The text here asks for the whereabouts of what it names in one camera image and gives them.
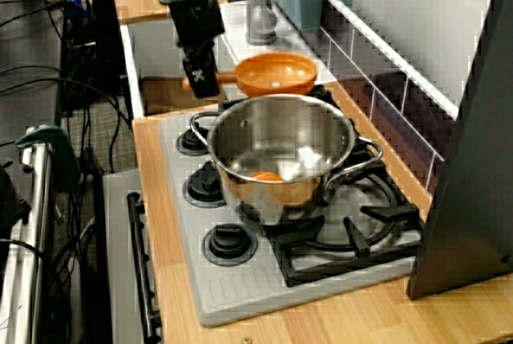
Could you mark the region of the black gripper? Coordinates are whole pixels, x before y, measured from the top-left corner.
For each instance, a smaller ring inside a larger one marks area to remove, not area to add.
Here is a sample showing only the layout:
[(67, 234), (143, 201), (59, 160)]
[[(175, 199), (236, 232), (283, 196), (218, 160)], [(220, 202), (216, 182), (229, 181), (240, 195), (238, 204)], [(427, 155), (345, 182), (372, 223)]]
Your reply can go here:
[(168, 0), (178, 34), (177, 44), (184, 52), (187, 81), (197, 99), (220, 94), (213, 54), (214, 38), (224, 33), (218, 0)]

